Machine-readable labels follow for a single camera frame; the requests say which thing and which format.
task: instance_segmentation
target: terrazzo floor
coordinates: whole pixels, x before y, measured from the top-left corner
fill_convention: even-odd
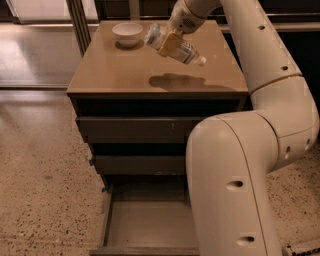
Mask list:
[[[47,37],[28,28],[10,41],[7,28],[0,25],[0,87],[68,84],[80,61],[72,31]],[[74,119],[64,91],[0,91],[0,256],[81,256],[99,244],[103,184]],[[267,181],[281,245],[319,238],[319,140]]]
[[[64,92],[0,93],[0,255],[88,255],[103,183]]]

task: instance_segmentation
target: bottle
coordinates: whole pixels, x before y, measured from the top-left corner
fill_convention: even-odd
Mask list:
[[[145,43],[158,51],[166,39],[167,33],[167,28],[160,26],[158,23],[154,23],[150,26],[145,37]],[[207,61],[206,58],[201,56],[192,44],[186,40],[183,40],[182,44],[169,56],[184,64],[197,64],[199,66],[204,66]]]

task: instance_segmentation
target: beige table top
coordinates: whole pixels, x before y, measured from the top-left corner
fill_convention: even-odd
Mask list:
[[[115,41],[111,29],[119,22],[100,23],[69,85],[69,96],[248,94],[243,74],[215,21],[206,21],[196,33],[185,36],[207,58],[204,67],[163,58],[144,44],[150,25],[165,21],[136,21],[144,31],[133,49],[121,48]]]

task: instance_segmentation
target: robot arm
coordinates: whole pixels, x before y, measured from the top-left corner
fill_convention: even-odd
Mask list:
[[[173,38],[195,32],[219,5],[179,0],[169,21]],[[312,146],[319,114],[259,2],[221,0],[221,5],[254,110],[207,118],[189,137],[186,169],[200,254],[280,256],[266,174]]]

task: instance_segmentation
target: white bowl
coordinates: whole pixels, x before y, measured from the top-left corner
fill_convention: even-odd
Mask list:
[[[116,40],[123,47],[134,47],[138,44],[143,27],[138,23],[119,23],[112,28],[112,32]]]

